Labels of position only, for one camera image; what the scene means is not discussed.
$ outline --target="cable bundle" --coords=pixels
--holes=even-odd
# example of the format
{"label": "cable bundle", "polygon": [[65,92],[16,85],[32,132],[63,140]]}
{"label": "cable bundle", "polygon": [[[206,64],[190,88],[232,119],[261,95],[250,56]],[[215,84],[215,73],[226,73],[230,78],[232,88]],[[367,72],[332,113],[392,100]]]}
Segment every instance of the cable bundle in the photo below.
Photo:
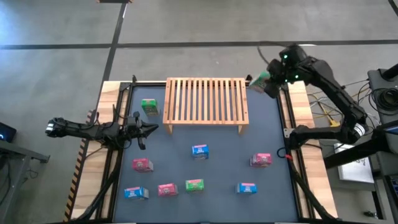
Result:
{"label": "cable bundle", "polygon": [[[374,107],[373,104],[371,103],[371,98],[373,102],[376,104],[377,108],[380,108],[390,113],[380,111],[376,107]],[[380,114],[388,116],[398,114],[398,90],[395,88],[375,89],[369,95],[369,104],[372,106],[374,110],[376,110]]]}

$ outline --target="black robotic arm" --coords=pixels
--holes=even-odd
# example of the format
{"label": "black robotic arm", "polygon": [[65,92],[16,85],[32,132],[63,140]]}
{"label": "black robotic arm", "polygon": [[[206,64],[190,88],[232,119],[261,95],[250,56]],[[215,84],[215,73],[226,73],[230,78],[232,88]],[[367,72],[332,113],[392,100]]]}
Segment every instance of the black robotic arm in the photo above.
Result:
{"label": "black robotic arm", "polygon": [[158,124],[141,121],[137,111],[133,113],[133,116],[127,117],[127,123],[124,126],[115,121],[99,124],[98,116],[97,113],[97,119],[92,124],[80,124],[63,118],[53,118],[49,121],[45,133],[52,138],[74,136],[89,141],[98,141],[104,147],[110,145],[121,147],[120,142],[137,138],[140,149],[144,150],[146,149],[144,138],[159,127]]}
{"label": "black robotic arm", "polygon": [[296,149],[309,139],[337,139],[342,143],[355,143],[368,131],[367,114],[333,76],[332,69],[324,61],[308,56],[303,48],[290,45],[279,53],[281,60],[273,59],[267,70],[271,77],[265,92],[275,98],[285,83],[304,81],[306,85],[319,87],[344,114],[341,126],[334,128],[296,127],[289,136],[289,149]]}

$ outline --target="green box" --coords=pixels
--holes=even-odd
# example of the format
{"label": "green box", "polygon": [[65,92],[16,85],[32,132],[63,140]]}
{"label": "green box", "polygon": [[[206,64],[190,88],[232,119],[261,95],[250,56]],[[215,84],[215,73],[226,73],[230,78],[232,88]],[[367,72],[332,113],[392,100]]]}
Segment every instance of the green box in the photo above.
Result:
{"label": "green box", "polygon": [[201,192],[205,189],[205,183],[203,179],[186,180],[185,188],[187,192]]}
{"label": "green box", "polygon": [[255,90],[259,93],[264,93],[264,89],[266,87],[266,81],[270,79],[271,75],[267,72],[261,72],[260,75],[253,80],[251,80],[249,84],[249,89]]}
{"label": "green box", "polygon": [[157,101],[155,99],[143,99],[141,101],[141,106],[147,116],[159,115],[159,110],[157,109]]}

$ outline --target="pink box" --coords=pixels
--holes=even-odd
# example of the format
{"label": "pink box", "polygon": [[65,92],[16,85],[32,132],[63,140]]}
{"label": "pink box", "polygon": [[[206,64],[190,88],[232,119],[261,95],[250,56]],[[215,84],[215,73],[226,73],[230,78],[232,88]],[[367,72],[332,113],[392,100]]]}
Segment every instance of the pink box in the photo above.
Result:
{"label": "pink box", "polygon": [[157,186],[158,196],[173,196],[178,194],[178,189],[175,184],[164,184]]}
{"label": "pink box", "polygon": [[154,165],[148,158],[133,159],[132,168],[138,172],[154,171]]}
{"label": "pink box", "polygon": [[256,153],[250,158],[250,166],[252,167],[267,167],[272,164],[271,154]]}

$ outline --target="concrete floor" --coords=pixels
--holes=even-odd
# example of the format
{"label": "concrete floor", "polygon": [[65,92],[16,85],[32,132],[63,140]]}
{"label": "concrete floor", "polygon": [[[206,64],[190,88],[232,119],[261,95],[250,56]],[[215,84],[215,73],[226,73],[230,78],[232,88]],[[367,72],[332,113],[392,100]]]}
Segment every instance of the concrete floor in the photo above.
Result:
{"label": "concrete floor", "polygon": [[[3,0],[0,44],[111,43],[120,4],[94,0]],[[256,40],[398,39],[398,17],[387,0],[135,0],[128,5],[119,43]],[[263,47],[267,58],[280,47]],[[370,69],[397,63],[398,45],[305,47],[325,59],[344,84],[366,78]],[[39,177],[27,181],[12,223],[62,219],[78,150],[77,138],[45,136],[54,116],[83,122],[98,98],[108,49],[0,50],[0,121],[15,127],[15,143],[50,154],[32,164]],[[117,49],[110,80],[166,77],[245,77],[265,69],[255,47],[202,49]],[[348,88],[356,93],[361,85]],[[363,105],[370,113],[370,107]],[[317,121],[318,126],[326,121]],[[333,189],[340,218],[374,210],[371,194]]]}

